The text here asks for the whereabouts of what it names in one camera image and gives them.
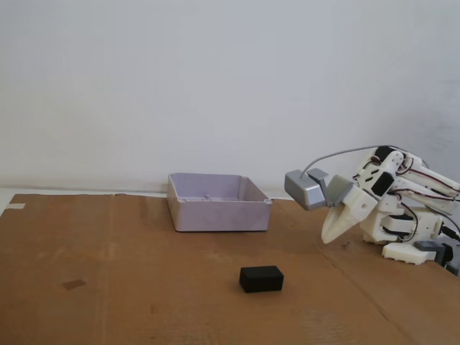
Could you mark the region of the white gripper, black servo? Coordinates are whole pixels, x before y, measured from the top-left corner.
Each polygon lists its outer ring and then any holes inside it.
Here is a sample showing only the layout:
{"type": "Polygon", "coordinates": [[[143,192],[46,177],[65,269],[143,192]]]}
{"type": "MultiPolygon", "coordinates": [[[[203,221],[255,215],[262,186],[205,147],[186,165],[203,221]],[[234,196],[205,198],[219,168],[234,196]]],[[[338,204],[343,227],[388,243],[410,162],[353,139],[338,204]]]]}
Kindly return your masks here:
{"type": "Polygon", "coordinates": [[[365,220],[393,185],[395,177],[388,172],[374,172],[356,176],[355,182],[342,201],[345,209],[329,209],[321,230],[321,240],[324,244],[331,243],[365,220]]]}

